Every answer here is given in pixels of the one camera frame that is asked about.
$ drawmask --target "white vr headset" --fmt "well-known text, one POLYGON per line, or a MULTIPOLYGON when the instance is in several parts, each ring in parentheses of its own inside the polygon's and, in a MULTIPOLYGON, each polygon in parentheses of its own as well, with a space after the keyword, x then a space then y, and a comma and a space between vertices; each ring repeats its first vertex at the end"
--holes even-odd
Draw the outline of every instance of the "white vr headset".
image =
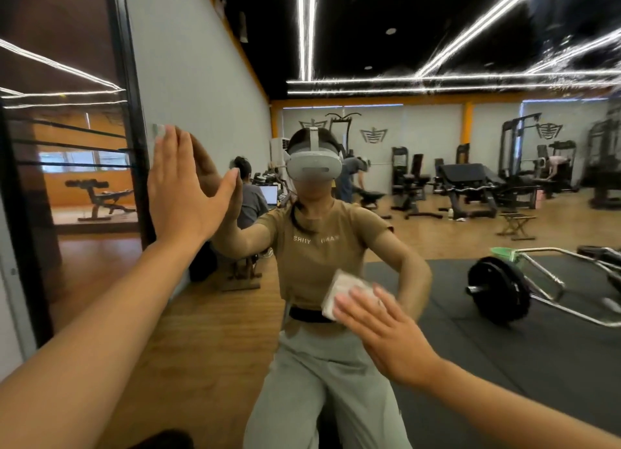
POLYGON ((319 129, 309 127, 310 143, 298 143, 285 153, 285 166, 295 181, 329 181, 336 179, 343 168, 343 155, 328 142, 319 141, 319 129))

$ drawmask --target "gray pants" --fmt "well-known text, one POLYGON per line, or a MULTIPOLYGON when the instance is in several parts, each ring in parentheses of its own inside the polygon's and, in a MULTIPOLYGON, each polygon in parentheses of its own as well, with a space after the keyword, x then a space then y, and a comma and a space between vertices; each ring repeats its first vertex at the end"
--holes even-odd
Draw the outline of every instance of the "gray pants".
POLYGON ((334 399, 345 449, 411 449, 390 382, 350 332, 316 336, 304 329, 280 346, 244 435, 244 449, 315 449, 317 417, 334 399))

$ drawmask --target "wall logo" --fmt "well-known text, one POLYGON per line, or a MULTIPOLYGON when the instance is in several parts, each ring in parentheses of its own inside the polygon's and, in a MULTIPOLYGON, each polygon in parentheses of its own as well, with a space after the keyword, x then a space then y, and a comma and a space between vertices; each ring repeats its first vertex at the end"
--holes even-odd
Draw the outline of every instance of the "wall logo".
POLYGON ((362 134, 362 138, 367 142, 367 143, 381 143, 384 141, 384 137, 386 136, 386 133, 388 132, 387 128, 384 128, 383 130, 377 130, 375 127, 371 127, 370 130, 361 130, 360 133, 362 134))
POLYGON ((317 127, 317 128, 325 128, 325 125, 328 123, 327 120, 322 120, 322 122, 315 122, 314 118, 311 118, 310 122, 300 122, 300 125, 302 125, 302 128, 311 128, 311 127, 317 127))
POLYGON ((558 137, 563 125, 557 125, 556 123, 538 123, 537 131, 539 132, 539 138, 551 140, 558 137))

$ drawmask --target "brown t-shirt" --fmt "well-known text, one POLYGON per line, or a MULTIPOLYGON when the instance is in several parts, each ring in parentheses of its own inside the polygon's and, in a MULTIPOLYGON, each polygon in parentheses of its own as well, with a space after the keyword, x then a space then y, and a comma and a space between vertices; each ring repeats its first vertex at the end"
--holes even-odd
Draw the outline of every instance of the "brown t-shirt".
POLYGON ((309 310, 321 310, 337 269, 362 277, 366 249, 381 233, 392 230, 374 212, 337 200, 319 220, 308 220, 299 209, 296 220, 316 233, 307 235, 293 226, 291 207, 272 210, 257 223, 271 235, 281 297, 309 310))

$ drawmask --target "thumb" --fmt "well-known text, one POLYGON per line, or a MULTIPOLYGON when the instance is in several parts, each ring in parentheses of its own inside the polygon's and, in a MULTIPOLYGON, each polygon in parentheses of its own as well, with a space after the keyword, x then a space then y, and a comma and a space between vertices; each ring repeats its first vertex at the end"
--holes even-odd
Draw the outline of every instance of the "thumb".
POLYGON ((213 196, 218 208, 221 208, 222 212, 225 212, 229 208, 229 202, 235 188, 237 187, 238 180, 239 170, 237 168, 229 170, 229 172, 227 172, 227 174, 225 174, 222 178, 218 192, 213 196))

